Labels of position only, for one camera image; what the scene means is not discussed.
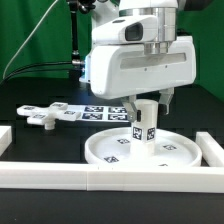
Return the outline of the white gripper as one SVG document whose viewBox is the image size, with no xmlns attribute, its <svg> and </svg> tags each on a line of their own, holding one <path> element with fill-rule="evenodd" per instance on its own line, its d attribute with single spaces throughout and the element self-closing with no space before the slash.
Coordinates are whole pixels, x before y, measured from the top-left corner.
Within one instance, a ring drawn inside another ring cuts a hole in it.
<svg viewBox="0 0 224 224">
<path fill-rule="evenodd" d="M 136 94 L 160 90 L 158 112 L 168 115 L 174 95 L 172 87 L 191 84 L 195 78 L 191 36 L 178 37 L 166 54 L 146 54 L 143 44 L 97 46 L 91 54 L 92 92 L 103 99 L 122 97 L 129 122 L 141 121 Z"/>
</svg>

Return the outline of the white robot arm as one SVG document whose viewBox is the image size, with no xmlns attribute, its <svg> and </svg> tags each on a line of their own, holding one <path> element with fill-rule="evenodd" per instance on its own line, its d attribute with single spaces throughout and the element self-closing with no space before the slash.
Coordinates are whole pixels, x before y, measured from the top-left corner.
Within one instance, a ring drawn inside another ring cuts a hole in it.
<svg viewBox="0 0 224 224">
<path fill-rule="evenodd" d="M 158 91 L 162 112 L 178 86 L 194 82 L 196 56 L 190 36 L 179 36 L 179 11 L 200 11 L 214 0 L 120 0 L 119 11 L 95 12 L 92 49 L 83 81 L 95 96 L 120 98 L 131 122 L 141 118 L 135 96 Z"/>
</svg>

